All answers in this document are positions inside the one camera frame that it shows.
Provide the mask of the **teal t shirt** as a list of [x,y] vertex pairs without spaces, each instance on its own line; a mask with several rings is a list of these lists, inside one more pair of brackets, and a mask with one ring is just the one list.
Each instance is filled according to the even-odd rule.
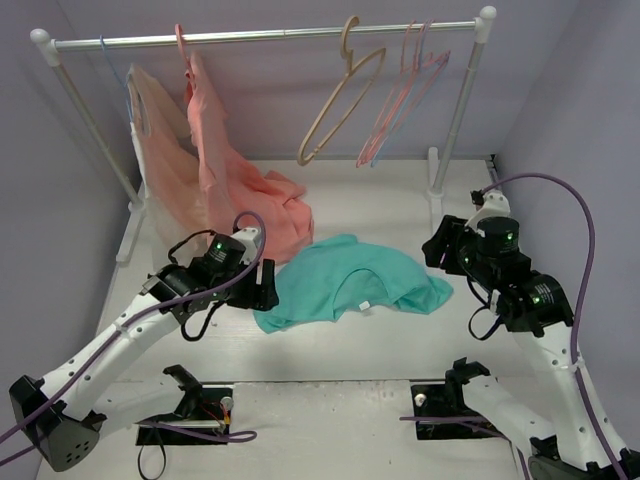
[[428,315],[453,295],[445,280],[427,274],[406,253],[340,234],[301,250],[277,273],[279,304],[254,319],[272,334],[300,324],[336,322],[347,311],[384,306]]

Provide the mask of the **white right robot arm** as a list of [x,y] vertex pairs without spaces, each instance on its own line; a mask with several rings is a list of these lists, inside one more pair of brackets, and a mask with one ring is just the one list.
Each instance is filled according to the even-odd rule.
[[446,215],[422,251],[426,264],[477,283],[533,368],[550,416],[515,399],[479,362],[461,358],[445,374],[442,398],[472,410],[517,450],[525,479],[636,479],[639,454],[607,421],[578,349],[574,314],[561,285],[534,270],[518,246],[519,224],[504,216],[475,226]]

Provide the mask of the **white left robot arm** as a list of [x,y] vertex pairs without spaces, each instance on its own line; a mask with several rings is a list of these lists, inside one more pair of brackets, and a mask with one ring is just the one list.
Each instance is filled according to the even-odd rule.
[[156,416],[191,418],[203,385],[180,365],[132,384],[119,376],[195,314],[222,305],[268,311],[278,297],[273,261],[264,258],[260,228],[216,234],[187,266],[170,263],[148,277],[127,309],[77,354],[39,379],[27,375],[9,389],[16,424],[56,472],[84,460],[112,433]]

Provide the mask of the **salmon pink t shirt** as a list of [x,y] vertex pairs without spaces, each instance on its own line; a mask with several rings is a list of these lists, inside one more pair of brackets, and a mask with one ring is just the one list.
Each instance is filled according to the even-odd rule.
[[229,234],[241,212],[257,213],[266,225],[264,255],[278,263],[290,261],[313,242],[311,207],[306,188],[277,171],[263,174],[231,145],[226,111],[201,57],[191,55],[191,96],[187,119],[199,159],[199,183],[209,226]]

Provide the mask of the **pale peach t shirt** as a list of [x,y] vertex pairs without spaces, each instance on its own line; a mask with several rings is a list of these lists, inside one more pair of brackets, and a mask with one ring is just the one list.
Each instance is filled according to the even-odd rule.
[[199,161],[186,146],[190,126],[160,82],[142,67],[130,66],[126,87],[145,209],[157,235],[170,247],[206,227]]

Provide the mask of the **beige plastic hanger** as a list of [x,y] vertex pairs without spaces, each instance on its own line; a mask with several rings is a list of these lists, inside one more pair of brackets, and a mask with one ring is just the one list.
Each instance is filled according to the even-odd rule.
[[322,153],[364,97],[372,89],[386,60],[387,49],[378,47],[358,57],[350,45],[350,37],[360,25],[360,18],[348,18],[341,31],[340,55],[344,75],[320,109],[297,151],[297,163],[307,166]]

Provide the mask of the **pink hanger holding shirt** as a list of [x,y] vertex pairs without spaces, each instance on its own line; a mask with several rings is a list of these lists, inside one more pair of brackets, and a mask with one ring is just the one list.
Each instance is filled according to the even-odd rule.
[[175,24],[174,32],[176,36],[179,53],[185,65],[185,76],[189,80],[189,82],[192,83],[194,81],[194,73],[193,73],[190,57],[187,55],[187,51],[186,51],[184,31],[182,26],[179,23]]

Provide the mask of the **blue hanger holding shirt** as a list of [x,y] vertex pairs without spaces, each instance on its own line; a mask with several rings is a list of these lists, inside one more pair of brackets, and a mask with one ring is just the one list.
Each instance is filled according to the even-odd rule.
[[122,94],[124,96],[124,100],[125,100],[125,105],[126,105],[126,111],[127,111],[127,115],[129,118],[129,121],[133,120],[133,114],[132,114],[132,107],[131,107],[131,101],[130,101],[130,94],[129,94],[129,90],[128,90],[128,86],[127,86],[127,80],[126,78],[123,78],[118,70],[115,68],[114,63],[112,62],[109,52],[108,52],[108,48],[106,46],[106,43],[104,41],[104,37],[102,35],[99,36],[99,42],[100,42],[100,47],[101,47],[101,51],[103,54],[103,57],[105,59],[105,61],[107,62],[112,75],[114,76],[116,82],[118,83],[118,85],[120,86],[120,89],[122,90]]

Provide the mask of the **white metal clothes rack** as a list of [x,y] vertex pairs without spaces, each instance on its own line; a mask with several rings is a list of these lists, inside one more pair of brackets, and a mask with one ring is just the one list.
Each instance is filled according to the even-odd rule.
[[[435,226],[437,221],[443,216],[444,180],[451,161],[451,157],[459,136],[460,127],[469,97],[472,92],[476,73],[480,65],[482,53],[488,43],[493,23],[497,17],[497,9],[493,6],[483,7],[479,14],[472,20],[435,22],[430,25],[432,32],[447,31],[472,31],[474,33],[474,44],[471,50],[468,65],[466,67],[464,79],[460,88],[456,107],[454,110],[451,125],[447,135],[444,151],[439,153],[435,147],[429,149],[429,189],[428,199],[430,201],[431,224]],[[220,33],[197,33],[188,34],[184,37],[185,43],[189,45],[207,44],[231,44],[267,41],[289,41],[303,38],[324,38],[338,36],[342,33],[340,27],[316,27],[316,28],[296,28],[296,29],[272,29],[256,31],[220,32]],[[110,50],[136,49],[143,47],[168,47],[177,43],[175,35],[140,36],[140,37],[120,37],[108,38],[104,41],[99,39],[86,40],[55,40],[50,34],[41,28],[36,28],[30,32],[30,40],[40,51],[47,65],[52,69],[60,84],[80,115],[91,137],[94,139],[104,158],[109,163],[115,173],[121,187],[129,198],[129,220],[125,229],[125,234],[120,243],[116,262],[126,264],[131,259],[133,250],[138,238],[140,228],[144,218],[144,206],[140,194],[142,189],[133,186],[124,169],[120,166],[118,158],[109,147],[106,138],[99,130],[98,124],[91,114],[88,104],[81,96],[71,76],[63,65],[61,55],[69,52],[89,52],[98,51],[103,46]]]

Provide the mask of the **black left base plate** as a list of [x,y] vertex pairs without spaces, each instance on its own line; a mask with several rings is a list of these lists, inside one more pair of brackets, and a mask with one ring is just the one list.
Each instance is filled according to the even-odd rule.
[[[148,418],[149,422],[162,423],[176,428],[189,430],[205,436],[225,436],[230,433],[230,426],[225,424],[223,400],[225,407],[233,403],[233,386],[231,384],[205,384],[203,387],[203,400],[195,407],[186,418],[181,418],[175,413],[165,413]],[[222,446],[227,445],[227,440],[212,441],[200,437],[186,435],[171,429],[152,428],[148,425],[140,425],[136,430],[136,446]]]

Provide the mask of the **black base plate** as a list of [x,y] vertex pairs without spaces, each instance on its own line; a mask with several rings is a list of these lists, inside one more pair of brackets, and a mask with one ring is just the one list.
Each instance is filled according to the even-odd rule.
[[443,383],[410,385],[413,413],[410,415],[419,441],[481,440],[503,438],[488,420],[466,407],[449,403]]
[[[225,424],[223,400],[225,407],[233,403],[233,386],[231,384],[205,384],[203,387],[203,400],[195,407],[186,418],[181,418],[175,413],[165,413],[148,418],[149,422],[162,423],[176,428],[189,430],[205,436],[225,436],[230,433],[230,426]],[[222,446],[227,445],[227,440],[212,441],[200,437],[186,435],[171,429],[152,428],[148,425],[140,425],[136,430],[136,446]]]

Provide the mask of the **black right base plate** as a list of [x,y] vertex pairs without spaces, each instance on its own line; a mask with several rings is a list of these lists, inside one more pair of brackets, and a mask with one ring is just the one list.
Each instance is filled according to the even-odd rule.
[[466,407],[449,403],[443,383],[410,385],[413,413],[410,415],[419,441],[481,440],[503,438],[488,420]]

